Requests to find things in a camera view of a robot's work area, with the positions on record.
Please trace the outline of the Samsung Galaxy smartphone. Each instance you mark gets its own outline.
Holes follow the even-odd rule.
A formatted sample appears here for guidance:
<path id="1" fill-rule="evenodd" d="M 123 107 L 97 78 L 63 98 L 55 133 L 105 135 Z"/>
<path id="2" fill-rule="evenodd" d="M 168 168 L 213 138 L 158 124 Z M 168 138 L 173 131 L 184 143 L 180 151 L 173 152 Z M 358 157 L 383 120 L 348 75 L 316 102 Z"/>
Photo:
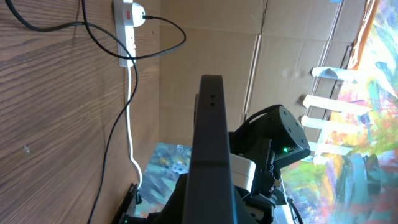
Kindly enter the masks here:
<path id="1" fill-rule="evenodd" d="M 182 222 L 237 222 L 221 75 L 201 76 Z"/>

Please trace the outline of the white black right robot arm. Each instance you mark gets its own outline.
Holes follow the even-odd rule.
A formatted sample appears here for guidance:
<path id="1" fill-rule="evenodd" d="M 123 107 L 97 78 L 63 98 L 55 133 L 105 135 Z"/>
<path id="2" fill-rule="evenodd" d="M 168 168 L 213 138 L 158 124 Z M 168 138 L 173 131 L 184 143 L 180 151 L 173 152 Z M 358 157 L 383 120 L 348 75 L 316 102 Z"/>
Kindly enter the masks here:
<path id="1" fill-rule="evenodd" d="M 281 170 L 310 155 L 303 128 L 282 105 L 250 116 L 229 133 L 233 184 L 240 223 L 273 223 L 275 211 L 291 206 Z"/>

